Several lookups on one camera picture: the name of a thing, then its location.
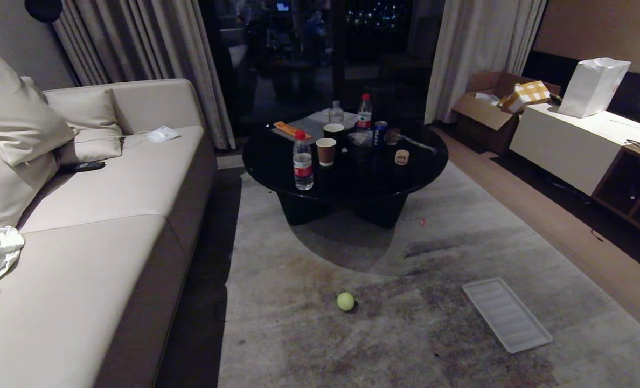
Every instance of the gray rug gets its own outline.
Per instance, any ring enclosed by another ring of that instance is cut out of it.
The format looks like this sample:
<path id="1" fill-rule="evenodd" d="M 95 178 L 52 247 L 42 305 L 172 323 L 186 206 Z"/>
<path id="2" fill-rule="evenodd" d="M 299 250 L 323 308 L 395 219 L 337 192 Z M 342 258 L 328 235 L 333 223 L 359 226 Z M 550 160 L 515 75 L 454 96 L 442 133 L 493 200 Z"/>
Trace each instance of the gray rug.
<path id="1" fill-rule="evenodd" d="M 289 226 L 276 194 L 243 180 L 220 388 L 640 387 L 640 324 L 455 165 L 391 231 L 348 212 Z M 497 276 L 551 344 L 497 341 L 461 289 Z"/>

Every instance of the table leg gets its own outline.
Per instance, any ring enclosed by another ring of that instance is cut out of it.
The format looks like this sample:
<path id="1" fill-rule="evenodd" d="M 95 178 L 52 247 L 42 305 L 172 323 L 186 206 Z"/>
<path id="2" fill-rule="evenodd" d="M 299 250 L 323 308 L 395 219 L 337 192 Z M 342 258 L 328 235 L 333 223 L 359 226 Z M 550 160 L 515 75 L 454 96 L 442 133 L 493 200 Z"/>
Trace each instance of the table leg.
<path id="1" fill-rule="evenodd" d="M 330 209 L 326 205 L 317 201 L 290 196 L 289 194 L 283 194 L 283 192 L 278 192 L 277 197 L 284 211 L 286 221 L 290 225 L 310 223 L 330 213 Z"/>
<path id="2" fill-rule="evenodd" d="M 396 221 L 399 219 L 401 209 L 406 203 L 406 197 L 408 197 L 408 194 L 360 204 L 354 207 L 354 213 L 369 223 L 391 229 L 394 228 Z"/>

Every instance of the soda can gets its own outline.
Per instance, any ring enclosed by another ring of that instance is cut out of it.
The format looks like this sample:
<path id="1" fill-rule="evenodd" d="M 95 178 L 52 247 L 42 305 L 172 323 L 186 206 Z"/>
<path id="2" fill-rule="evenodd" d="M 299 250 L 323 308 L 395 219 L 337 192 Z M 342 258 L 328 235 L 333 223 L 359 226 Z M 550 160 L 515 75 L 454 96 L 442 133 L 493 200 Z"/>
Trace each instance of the soda can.
<path id="1" fill-rule="evenodd" d="M 372 132 L 372 149 L 381 151 L 385 147 L 385 135 L 387 135 L 387 121 L 377 121 Z"/>

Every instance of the remote control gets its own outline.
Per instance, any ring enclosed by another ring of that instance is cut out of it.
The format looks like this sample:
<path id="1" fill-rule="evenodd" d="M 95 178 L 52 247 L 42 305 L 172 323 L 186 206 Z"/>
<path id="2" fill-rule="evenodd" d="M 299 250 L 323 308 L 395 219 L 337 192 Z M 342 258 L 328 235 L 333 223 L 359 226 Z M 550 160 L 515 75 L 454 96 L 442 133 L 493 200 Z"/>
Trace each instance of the remote control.
<path id="1" fill-rule="evenodd" d="M 99 170 L 103 167 L 105 167 L 105 162 L 89 162 L 77 165 L 67 165 L 66 167 L 62 167 L 61 170 L 62 172 L 83 172 Z"/>

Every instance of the plastic tray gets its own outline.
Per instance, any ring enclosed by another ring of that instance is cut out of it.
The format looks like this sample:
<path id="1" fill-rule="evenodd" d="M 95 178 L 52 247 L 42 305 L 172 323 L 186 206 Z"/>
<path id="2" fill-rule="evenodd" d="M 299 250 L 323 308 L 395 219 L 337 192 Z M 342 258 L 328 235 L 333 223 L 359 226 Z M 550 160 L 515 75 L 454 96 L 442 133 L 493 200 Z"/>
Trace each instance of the plastic tray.
<path id="1" fill-rule="evenodd" d="M 504 349 L 517 353 L 552 342 L 552 336 L 500 278 L 463 286 Z"/>

